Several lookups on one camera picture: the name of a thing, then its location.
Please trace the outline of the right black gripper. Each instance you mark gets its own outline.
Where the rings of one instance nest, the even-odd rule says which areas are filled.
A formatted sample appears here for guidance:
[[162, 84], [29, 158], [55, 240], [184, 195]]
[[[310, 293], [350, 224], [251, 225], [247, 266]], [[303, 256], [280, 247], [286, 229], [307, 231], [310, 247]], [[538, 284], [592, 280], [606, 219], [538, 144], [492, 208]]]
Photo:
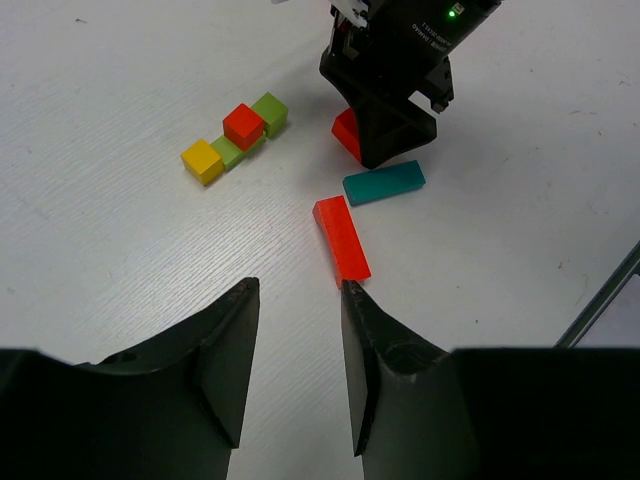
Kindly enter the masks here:
[[[484, 23], [498, 1], [332, 1], [332, 38], [367, 85], [429, 99], [437, 113], [453, 100], [449, 55]], [[437, 136], [436, 119], [408, 98], [361, 98], [355, 115], [360, 163], [375, 169]]]

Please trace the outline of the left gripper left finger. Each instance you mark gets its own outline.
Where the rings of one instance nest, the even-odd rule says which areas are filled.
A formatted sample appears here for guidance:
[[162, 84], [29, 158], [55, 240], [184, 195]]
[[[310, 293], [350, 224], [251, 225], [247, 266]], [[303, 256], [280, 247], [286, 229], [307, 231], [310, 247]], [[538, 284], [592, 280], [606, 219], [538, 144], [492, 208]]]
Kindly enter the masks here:
[[100, 363], [1, 353], [5, 479], [223, 479], [240, 443], [260, 284]]

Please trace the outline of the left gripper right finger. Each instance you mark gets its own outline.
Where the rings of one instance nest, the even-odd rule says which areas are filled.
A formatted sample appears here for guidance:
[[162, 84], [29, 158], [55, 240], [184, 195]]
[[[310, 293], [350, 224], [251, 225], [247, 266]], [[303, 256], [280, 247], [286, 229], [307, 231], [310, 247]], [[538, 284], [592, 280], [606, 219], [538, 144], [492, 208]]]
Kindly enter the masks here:
[[635, 479], [639, 353], [445, 351], [354, 281], [341, 330], [355, 455], [368, 479]]

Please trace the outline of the short red wood block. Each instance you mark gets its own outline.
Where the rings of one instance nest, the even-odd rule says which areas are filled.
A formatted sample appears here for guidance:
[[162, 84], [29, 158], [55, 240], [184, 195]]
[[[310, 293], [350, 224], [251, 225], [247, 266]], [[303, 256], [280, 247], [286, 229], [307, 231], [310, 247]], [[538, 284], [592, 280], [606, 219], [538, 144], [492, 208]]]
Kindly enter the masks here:
[[358, 127], [351, 108], [347, 108], [335, 118], [331, 133], [358, 162], [361, 162]]

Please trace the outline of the teal long wood block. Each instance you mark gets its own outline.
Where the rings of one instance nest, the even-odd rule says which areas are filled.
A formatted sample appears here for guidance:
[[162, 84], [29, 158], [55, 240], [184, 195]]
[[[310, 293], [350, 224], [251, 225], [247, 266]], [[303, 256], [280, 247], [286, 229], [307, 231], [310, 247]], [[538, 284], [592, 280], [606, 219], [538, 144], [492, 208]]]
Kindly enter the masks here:
[[342, 181], [351, 206], [383, 200], [418, 190], [426, 179], [417, 161], [349, 175]]

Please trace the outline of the small green wood cube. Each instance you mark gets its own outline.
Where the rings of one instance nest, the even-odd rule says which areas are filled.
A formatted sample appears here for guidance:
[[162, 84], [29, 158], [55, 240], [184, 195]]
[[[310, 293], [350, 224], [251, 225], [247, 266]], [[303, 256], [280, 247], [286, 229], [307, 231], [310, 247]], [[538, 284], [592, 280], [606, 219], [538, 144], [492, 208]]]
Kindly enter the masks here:
[[263, 120], [268, 139], [275, 138], [288, 121], [288, 107], [270, 92], [266, 92], [251, 109]]

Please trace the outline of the small red wood cube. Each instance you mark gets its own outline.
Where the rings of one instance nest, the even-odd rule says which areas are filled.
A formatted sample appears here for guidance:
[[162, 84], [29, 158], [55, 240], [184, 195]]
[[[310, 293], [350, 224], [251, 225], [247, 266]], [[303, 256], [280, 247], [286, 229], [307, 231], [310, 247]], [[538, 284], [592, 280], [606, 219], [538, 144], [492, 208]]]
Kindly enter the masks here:
[[239, 149], [248, 151], [262, 137], [264, 120], [241, 103], [223, 119], [223, 133]]

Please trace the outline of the long green wood block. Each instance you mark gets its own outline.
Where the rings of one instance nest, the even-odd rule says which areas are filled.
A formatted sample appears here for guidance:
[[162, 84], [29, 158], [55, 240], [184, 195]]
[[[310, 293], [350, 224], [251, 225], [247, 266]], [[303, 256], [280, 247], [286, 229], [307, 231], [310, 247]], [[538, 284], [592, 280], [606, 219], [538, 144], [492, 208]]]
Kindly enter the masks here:
[[229, 138], [221, 135], [210, 143], [210, 146], [221, 156], [224, 165], [224, 171], [228, 172], [234, 169], [246, 157], [251, 156], [266, 141], [266, 134], [263, 133], [257, 141], [246, 151], [240, 149]]

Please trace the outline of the yellow wood cube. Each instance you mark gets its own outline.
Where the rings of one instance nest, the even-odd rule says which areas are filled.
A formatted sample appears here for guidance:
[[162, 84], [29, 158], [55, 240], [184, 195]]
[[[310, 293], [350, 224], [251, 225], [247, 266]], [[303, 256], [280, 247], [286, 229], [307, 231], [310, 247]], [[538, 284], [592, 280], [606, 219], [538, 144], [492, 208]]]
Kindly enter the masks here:
[[184, 168], [202, 185], [208, 186], [224, 172], [221, 155], [204, 139], [199, 139], [181, 154]]

